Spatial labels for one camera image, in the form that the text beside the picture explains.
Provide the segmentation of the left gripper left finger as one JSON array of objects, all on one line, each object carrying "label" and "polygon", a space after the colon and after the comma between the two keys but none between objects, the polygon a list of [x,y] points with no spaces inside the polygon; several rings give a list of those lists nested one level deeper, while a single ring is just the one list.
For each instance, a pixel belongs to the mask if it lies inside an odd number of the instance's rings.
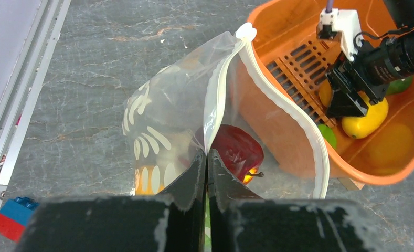
[{"label": "left gripper left finger", "polygon": [[40,203],[16,251],[203,251],[206,162],[197,153],[154,196],[75,196]]}]

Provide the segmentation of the orange plastic basket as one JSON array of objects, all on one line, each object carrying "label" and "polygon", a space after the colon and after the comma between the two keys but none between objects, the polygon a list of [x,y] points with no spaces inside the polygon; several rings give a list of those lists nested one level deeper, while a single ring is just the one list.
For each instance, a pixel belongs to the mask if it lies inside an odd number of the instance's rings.
[{"label": "orange plastic basket", "polygon": [[370,185],[398,183],[414,171],[414,25],[400,31],[385,1],[269,1],[247,21],[256,76],[238,79],[240,114],[280,168],[317,174],[306,128],[285,101],[325,138],[329,177]]}]

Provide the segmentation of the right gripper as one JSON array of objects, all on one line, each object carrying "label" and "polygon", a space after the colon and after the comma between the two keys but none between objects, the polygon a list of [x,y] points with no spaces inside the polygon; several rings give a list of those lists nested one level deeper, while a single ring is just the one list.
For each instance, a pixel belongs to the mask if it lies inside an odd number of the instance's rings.
[{"label": "right gripper", "polygon": [[378,47],[361,40],[353,62],[340,53],[325,75],[332,87],[333,97],[326,115],[329,118],[363,117],[369,103],[383,101],[392,81],[414,75],[414,28],[389,31]]}]

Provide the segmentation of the red and blue brick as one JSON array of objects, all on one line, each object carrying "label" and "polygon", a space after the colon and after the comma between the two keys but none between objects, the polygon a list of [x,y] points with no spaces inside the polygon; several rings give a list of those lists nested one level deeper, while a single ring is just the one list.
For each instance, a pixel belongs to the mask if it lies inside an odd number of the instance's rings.
[{"label": "red and blue brick", "polygon": [[29,197],[9,199],[0,209],[0,235],[18,242],[38,206],[39,202]]}]

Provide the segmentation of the yellow toy bell pepper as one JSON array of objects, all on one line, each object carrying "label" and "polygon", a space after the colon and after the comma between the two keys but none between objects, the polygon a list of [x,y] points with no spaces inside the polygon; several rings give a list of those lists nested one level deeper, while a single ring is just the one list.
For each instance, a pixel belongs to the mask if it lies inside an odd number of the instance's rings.
[{"label": "yellow toy bell pepper", "polygon": [[135,195],[156,195],[164,189],[164,170],[157,165],[145,165],[134,171]]}]

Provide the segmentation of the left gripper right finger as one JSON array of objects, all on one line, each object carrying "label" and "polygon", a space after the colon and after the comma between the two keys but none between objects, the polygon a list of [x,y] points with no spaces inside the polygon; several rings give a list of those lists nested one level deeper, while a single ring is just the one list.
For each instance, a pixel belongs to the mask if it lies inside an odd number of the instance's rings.
[{"label": "left gripper right finger", "polygon": [[208,155],[213,251],[380,251],[369,216],[345,199],[264,199]]}]

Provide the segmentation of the yellow toy mango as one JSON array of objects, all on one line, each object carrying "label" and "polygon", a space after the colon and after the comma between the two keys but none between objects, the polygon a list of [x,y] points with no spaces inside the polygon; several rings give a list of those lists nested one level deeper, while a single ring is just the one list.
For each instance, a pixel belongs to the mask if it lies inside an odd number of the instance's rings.
[{"label": "yellow toy mango", "polygon": [[389,103],[386,98],[371,105],[366,94],[360,93],[360,96],[368,105],[367,114],[364,117],[343,117],[341,120],[343,131],[352,139],[363,139],[371,135],[382,125],[389,112]]}]

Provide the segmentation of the yellow toy lemon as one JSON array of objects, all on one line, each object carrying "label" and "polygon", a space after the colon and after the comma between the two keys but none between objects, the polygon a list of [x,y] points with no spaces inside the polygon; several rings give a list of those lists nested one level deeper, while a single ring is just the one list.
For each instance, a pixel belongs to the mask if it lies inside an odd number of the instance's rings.
[{"label": "yellow toy lemon", "polygon": [[333,90],[328,80],[323,81],[319,88],[319,99],[325,108],[328,108],[333,97]]}]

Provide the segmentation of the green toy lime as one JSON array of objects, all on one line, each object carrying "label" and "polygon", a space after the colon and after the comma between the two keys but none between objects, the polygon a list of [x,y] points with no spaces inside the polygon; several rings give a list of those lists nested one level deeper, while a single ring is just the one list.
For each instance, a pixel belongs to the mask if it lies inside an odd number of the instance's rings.
[{"label": "green toy lime", "polygon": [[329,143],[329,145],[333,148],[337,148],[337,138],[333,133],[332,129],[328,127],[326,124],[318,124],[317,125],[319,131],[323,138]]}]

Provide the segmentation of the dark red toy onion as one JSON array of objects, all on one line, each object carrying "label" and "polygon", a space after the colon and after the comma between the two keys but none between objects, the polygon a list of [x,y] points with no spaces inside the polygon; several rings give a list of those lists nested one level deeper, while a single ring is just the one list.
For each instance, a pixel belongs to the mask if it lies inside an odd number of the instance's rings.
[{"label": "dark red toy onion", "polygon": [[225,167],[244,185],[255,177],[264,177],[259,170],[264,151],[259,142],[243,129],[222,124],[212,143]]}]

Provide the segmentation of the yellow green toy fruit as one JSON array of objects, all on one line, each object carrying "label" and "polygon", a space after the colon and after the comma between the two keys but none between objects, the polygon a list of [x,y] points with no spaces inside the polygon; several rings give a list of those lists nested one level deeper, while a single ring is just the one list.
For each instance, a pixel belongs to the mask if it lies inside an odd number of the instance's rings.
[{"label": "yellow green toy fruit", "polygon": [[404,79],[392,81],[389,84],[386,95],[395,95],[406,91],[412,85],[413,78],[414,76],[408,76]]}]

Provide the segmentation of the polka dot zip top bag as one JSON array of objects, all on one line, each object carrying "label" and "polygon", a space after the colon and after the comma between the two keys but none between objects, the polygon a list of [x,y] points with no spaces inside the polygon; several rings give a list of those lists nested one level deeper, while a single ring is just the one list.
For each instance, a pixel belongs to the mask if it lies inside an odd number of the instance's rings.
[{"label": "polka dot zip top bag", "polygon": [[157,165],[164,188],[195,154],[210,153],[222,124],[243,129],[264,151],[247,184],[265,197],[324,199],[330,176],[317,124],[276,89],[258,66],[249,22],[162,68],[128,99],[122,122],[135,169]]}]

